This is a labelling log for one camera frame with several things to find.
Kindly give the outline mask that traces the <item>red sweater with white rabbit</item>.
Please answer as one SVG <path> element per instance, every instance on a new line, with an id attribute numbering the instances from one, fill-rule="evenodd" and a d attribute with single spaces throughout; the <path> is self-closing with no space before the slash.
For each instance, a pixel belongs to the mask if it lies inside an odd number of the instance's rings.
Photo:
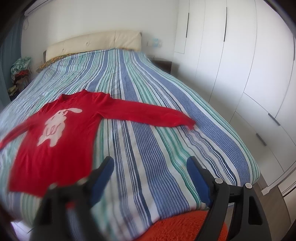
<path id="1" fill-rule="evenodd" d="M 51 184 L 68 186 L 89 176 L 95 137 L 103 119 L 169 128 L 195 125 L 180 111 L 114 99 L 103 92 L 62 94 L 1 140 L 4 148 L 24 135 L 10 171 L 9 190 L 42 197 Z"/>

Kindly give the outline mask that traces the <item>pile of colourful clothes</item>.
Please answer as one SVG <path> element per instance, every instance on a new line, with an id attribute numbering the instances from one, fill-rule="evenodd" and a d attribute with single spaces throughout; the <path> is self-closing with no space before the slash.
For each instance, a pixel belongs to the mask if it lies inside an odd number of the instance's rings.
<path id="1" fill-rule="evenodd" d="M 31 57 L 20 57 L 11 66 L 11 81 L 13 86 L 8 89 L 11 100 L 17 97 L 29 84 L 32 73 Z"/>

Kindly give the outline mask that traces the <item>blue green striped bedspread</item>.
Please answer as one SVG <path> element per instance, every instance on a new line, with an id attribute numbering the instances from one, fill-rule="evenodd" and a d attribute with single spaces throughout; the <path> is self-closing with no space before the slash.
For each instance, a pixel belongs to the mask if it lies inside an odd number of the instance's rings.
<path id="1" fill-rule="evenodd" d="M 133 240 L 160 219 L 206 208 L 187 172 L 191 156 L 230 185 L 259 179 L 257 163 L 232 126 L 142 52 L 92 51 L 51 64 L 1 112 L 1 136 L 61 94 L 81 90 L 176 109 L 196 122 L 189 130 L 101 121 L 95 130 L 91 166 L 98 168 L 111 156 L 115 167 L 91 212 L 109 240 Z"/>

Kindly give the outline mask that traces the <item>white wardrobe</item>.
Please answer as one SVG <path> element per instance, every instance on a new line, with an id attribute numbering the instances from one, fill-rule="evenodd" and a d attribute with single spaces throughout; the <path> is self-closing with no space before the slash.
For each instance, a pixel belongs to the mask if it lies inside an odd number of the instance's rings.
<path id="1" fill-rule="evenodd" d="M 262 194 L 295 170 L 295 25 L 276 1 L 180 1 L 171 72 L 239 133 Z"/>

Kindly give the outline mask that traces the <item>blue curtain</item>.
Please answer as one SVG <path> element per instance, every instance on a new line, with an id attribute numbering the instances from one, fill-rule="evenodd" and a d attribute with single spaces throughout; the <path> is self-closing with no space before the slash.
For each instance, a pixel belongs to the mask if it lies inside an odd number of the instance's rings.
<path id="1" fill-rule="evenodd" d="M 18 18 L 1 43 L 1 111 L 11 102 L 8 94 L 8 89 L 13 86 L 11 67 L 21 57 L 24 19 L 24 15 Z"/>

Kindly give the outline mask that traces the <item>dark wooden nightstand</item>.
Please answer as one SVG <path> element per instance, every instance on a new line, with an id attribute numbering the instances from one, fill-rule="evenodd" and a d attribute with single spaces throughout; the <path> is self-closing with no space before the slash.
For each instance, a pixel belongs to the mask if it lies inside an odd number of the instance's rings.
<path id="1" fill-rule="evenodd" d="M 179 67 L 178 64 L 166 59 L 151 59 L 151 62 L 164 72 L 177 77 Z"/>

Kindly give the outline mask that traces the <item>cream padded headboard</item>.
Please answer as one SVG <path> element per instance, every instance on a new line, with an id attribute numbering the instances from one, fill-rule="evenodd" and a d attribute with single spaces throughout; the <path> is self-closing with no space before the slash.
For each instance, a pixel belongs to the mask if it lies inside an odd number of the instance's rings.
<path id="1" fill-rule="evenodd" d="M 49 46 L 43 54 L 44 61 L 70 54 L 95 50 L 126 49 L 140 51 L 142 33 L 133 30 L 113 30 L 72 37 Z"/>

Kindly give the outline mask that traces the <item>wall socket with blue stickers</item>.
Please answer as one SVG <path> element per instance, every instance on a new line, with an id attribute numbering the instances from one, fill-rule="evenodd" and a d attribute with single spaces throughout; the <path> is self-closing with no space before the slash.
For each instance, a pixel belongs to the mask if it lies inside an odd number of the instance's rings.
<path id="1" fill-rule="evenodd" d="M 162 46 L 162 41 L 158 38 L 153 38 L 148 40 L 147 42 L 148 47 L 160 48 Z"/>

